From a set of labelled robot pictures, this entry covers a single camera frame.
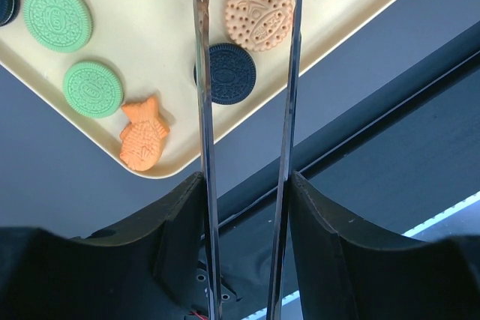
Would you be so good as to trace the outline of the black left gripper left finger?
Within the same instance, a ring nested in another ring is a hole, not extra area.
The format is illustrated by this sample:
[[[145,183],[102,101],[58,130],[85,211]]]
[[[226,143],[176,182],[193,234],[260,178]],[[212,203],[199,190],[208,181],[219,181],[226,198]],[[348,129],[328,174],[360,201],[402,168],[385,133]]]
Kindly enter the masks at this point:
[[[197,276],[206,189],[196,172],[87,238],[1,229],[3,319],[183,319]]]

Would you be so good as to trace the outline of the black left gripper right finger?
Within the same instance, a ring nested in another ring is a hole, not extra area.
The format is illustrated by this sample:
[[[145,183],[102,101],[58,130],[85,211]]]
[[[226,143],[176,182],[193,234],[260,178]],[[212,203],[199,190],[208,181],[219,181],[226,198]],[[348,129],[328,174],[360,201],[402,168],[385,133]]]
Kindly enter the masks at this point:
[[[290,183],[289,221],[306,319],[477,319],[479,237],[418,241]]]

